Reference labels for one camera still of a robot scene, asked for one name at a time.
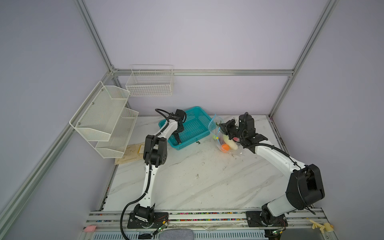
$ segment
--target teal plastic basket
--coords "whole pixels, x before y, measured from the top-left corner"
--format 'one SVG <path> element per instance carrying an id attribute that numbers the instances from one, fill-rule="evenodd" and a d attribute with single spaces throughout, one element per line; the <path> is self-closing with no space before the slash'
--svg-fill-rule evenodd
<path id="1" fill-rule="evenodd" d="M 209 135 L 208 124 L 212 118 L 201 107 L 193 107 L 185 110 L 185 113 L 187 114 L 187 120 L 183 123 L 184 131 L 179 133 L 181 144 L 177 143 L 173 135 L 168 139 L 169 145 L 176 148 L 176 150 L 180 150 Z M 159 127 L 161 128 L 165 122 L 165 119 L 160 121 Z"/>

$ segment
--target orange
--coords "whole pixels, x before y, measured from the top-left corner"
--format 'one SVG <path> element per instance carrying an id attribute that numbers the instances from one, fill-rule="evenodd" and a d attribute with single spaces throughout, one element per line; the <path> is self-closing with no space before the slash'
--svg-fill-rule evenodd
<path id="1" fill-rule="evenodd" d="M 228 152 L 229 149 L 230 149 L 229 145 L 226 144 L 226 143 L 224 143 L 223 145 L 221 145 L 221 149 L 220 149 L 220 150 L 221 150 L 222 152 Z"/>

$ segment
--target white marble tabletop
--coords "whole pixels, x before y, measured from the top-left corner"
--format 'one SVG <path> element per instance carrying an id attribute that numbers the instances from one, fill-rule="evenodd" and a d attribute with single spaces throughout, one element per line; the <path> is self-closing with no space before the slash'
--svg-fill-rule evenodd
<path id="1" fill-rule="evenodd" d="M 224 121 L 236 116 L 220 116 Z M 256 132 L 279 146 L 265 115 L 254 115 Z M 129 144 L 145 141 L 159 130 L 162 117 L 138 117 Z M 244 209 L 261 207 L 284 194 L 288 180 L 262 157 L 243 149 L 238 156 L 222 153 L 210 136 L 181 150 L 168 145 L 152 197 L 156 210 Z M 121 211 L 141 195 L 144 160 L 119 165 L 104 211 Z"/>

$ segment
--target white wire basket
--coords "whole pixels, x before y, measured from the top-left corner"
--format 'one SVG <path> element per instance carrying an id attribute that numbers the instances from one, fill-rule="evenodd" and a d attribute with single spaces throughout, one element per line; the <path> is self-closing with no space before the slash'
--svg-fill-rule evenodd
<path id="1" fill-rule="evenodd" d="M 125 107 L 129 91 L 104 86 L 102 82 L 96 85 L 97 88 L 100 90 L 85 112 L 79 117 L 80 107 L 71 118 L 70 125 L 103 158 L 122 158 L 139 113 Z"/>
<path id="2" fill-rule="evenodd" d="M 174 76 L 172 65 L 131 65 L 126 84 L 131 96 L 172 96 Z"/>

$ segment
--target gray pad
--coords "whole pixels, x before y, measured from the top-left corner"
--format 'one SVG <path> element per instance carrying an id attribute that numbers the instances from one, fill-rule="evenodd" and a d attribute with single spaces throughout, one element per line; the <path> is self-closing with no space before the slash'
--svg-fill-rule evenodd
<path id="1" fill-rule="evenodd" d="M 194 240 L 194 235 L 190 229 L 169 229 L 159 234 L 160 240 Z"/>

